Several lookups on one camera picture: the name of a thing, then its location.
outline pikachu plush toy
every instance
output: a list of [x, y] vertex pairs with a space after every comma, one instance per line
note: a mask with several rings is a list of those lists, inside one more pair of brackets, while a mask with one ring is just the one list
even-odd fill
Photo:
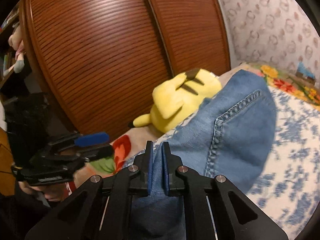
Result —
[[204, 98], [211, 98], [220, 90], [220, 81], [207, 70], [197, 68], [178, 74], [153, 90], [150, 114], [137, 117], [133, 125], [152, 123], [166, 133], [195, 112]]

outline blue and white floral fabric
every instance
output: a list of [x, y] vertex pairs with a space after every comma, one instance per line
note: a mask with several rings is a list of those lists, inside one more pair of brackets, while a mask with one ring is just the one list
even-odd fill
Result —
[[[281, 90], [269, 89], [277, 107], [275, 138], [263, 172], [247, 196], [292, 240], [320, 201], [320, 112]], [[154, 149], [194, 115], [160, 137]]]

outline patterned wallpaper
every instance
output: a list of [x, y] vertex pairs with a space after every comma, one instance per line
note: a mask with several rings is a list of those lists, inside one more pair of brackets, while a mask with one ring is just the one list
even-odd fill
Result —
[[320, 81], [320, 39], [295, 0], [220, 0], [232, 67], [265, 62], [295, 73], [299, 62]]

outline stuffed animal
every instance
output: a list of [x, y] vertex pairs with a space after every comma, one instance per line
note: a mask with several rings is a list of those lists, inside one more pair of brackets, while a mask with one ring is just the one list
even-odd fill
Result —
[[197, 68], [178, 74], [153, 90], [150, 114], [136, 118], [133, 126], [152, 123], [166, 133], [194, 113], [204, 98], [211, 98], [220, 90], [220, 81], [207, 70]]
[[16, 51], [15, 59], [16, 63], [12, 65], [9, 69], [5, 70], [3, 75], [6, 76], [12, 68], [15, 73], [22, 71], [24, 67], [24, 44], [22, 40], [22, 32], [19, 22], [13, 25], [13, 33], [8, 40], [9, 45]]

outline denim jeans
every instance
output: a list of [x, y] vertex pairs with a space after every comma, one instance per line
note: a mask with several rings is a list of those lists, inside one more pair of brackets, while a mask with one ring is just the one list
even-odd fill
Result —
[[[275, 123], [265, 81], [240, 70], [167, 141], [183, 165], [212, 178], [222, 174], [246, 193], [263, 170]], [[130, 239], [185, 239], [183, 199], [165, 195], [161, 143], [154, 149], [151, 194], [132, 201]]]

